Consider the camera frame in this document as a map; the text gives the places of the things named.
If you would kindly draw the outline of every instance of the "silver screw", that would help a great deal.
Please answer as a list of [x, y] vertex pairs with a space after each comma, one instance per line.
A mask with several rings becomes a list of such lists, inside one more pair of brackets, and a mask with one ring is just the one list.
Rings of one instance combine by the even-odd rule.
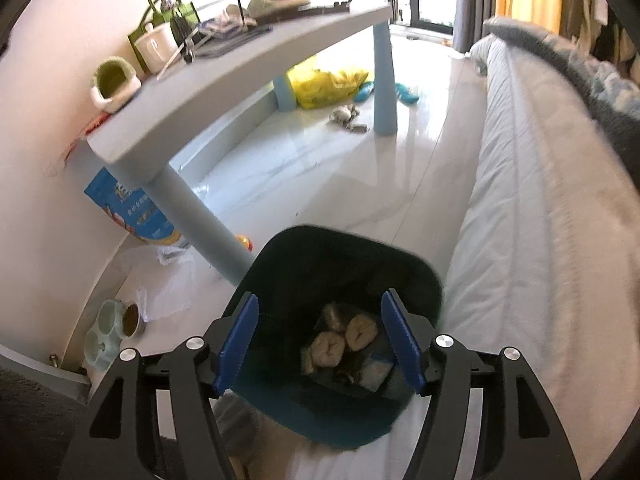
[[517, 361], [520, 358], [520, 352], [515, 348], [508, 347], [504, 349], [504, 356], [512, 361]]
[[198, 350], [204, 346], [204, 339], [201, 337], [192, 337], [187, 340], [187, 348], [189, 350]]
[[131, 361], [136, 356], [136, 351], [133, 348], [125, 348], [120, 352], [120, 358], [123, 361]]
[[453, 346], [453, 338], [450, 335], [442, 334], [436, 338], [436, 345], [443, 348], [449, 348]]

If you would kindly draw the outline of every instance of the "blue gripper pad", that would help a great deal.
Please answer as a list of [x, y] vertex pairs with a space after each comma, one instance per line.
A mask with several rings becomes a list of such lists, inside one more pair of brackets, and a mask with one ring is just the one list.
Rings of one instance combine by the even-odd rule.
[[221, 395], [236, 382], [255, 327], [258, 325], [258, 298], [251, 294], [229, 331], [220, 352], [213, 387]]
[[404, 314], [390, 292], [385, 292], [380, 303], [382, 323], [391, 341], [404, 380], [416, 394], [421, 393], [427, 384], [420, 366], [420, 347], [409, 329]]

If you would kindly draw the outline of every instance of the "white bedding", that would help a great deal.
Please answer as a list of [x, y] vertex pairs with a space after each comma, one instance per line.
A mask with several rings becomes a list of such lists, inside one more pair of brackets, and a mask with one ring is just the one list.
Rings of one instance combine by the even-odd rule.
[[[640, 204], [561, 75], [500, 40], [486, 51], [488, 115], [440, 329], [472, 349], [520, 348], [590, 478], [640, 404]], [[427, 406], [413, 398], [391, 433], [356, 450], [295, 440], [286, 478], [401, 479]], [[473, 392], [459, 479], [480, 408]]]

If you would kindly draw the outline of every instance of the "trash can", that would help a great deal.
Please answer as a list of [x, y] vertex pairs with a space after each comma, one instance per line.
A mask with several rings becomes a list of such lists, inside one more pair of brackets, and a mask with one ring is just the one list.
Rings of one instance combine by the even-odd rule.
[[440, 283], [417, 256], [316, 226], [277, 234], [258, 254], [225, 310], [231, 314], [245, 292], [255, 294], [260, 306], [233, 390], [315, 442], [353, 448], [388, 433], [413, 395], [404, 379], [393, 399], [381, 391], [351, 397], [304, 376], [300, 351], [326, 304], [346, 303], [379, 317], [382, 295], [390, 288], [409, 312], [436, 324]]

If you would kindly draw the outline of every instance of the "blue slipper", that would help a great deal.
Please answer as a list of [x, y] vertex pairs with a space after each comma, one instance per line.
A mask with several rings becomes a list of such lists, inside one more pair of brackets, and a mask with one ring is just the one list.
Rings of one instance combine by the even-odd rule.
[[373, 92], [373, 81], [366, 81], [362, 83], [362, 85], [360, 86], [360, 89], [358, 90], [358, 93], [353, 96], [353, 102], [363, 103], [364, 101], [369, 99], [369, 96], [371, 95], [372, 92]]
[[420, 99], [420, 96], [412, 93], [408, 86], [400, 83], [396, 83], [396, 96], [398, 100], [406, 106], [415, 105]]

